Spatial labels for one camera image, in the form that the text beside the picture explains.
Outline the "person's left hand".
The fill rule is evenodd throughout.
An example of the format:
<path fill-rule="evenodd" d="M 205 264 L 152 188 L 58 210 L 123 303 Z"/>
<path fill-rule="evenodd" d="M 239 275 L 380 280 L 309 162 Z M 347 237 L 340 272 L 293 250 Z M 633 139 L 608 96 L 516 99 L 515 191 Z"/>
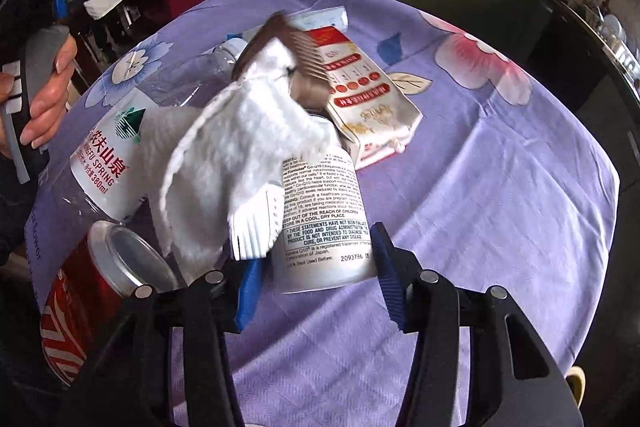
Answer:
<path fill-rule="evenodd" d="M 66 114 L 67 88 L 75 70 L 76 53 L 76 41 L 68 35 L 56 54 L 49 80 L 30 104 L 30 121 L 20 138 L 22 145 L 38 148 L 58 132 Z"/>

